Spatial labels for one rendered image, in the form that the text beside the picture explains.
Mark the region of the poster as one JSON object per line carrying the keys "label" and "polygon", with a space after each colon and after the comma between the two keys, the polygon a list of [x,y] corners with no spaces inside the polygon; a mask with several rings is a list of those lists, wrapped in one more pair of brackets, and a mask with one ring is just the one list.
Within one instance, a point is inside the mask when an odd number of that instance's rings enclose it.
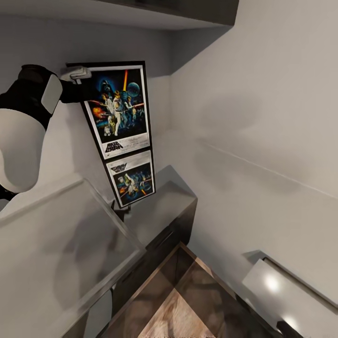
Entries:
{"label": "poster", "polygon": [[82,101],[82,109],[102,162],[152,147],[145,61],[67,64],[87,67],[87,83],[101,96]]}

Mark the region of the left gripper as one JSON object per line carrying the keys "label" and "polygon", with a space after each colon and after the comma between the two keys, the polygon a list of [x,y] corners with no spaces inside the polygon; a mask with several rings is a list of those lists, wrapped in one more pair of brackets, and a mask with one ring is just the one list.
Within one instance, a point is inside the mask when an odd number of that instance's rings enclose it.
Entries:
{"label": "left gripper", "polygon": [[72,84],[68,82],[72,89],[72,97],[68,101],[63,101],[62,103],[79,103],[82,101],[93,100],[94,97],[101,96],[101,93],[95,88],[91,88],[89,84]]}

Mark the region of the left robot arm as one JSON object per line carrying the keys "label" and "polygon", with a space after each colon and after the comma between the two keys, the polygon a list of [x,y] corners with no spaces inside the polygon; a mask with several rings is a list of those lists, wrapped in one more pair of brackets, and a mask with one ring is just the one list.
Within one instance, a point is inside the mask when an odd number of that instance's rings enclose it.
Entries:
{"label": "left robot arm", "polygon": [[38,181],[43,141],[59,102],[93,100],[101,93],[76,79],[92,77],[87,67],[61,69],[61,80],[41,65],[26,64],[13,85],[0,94],[0,212]]}

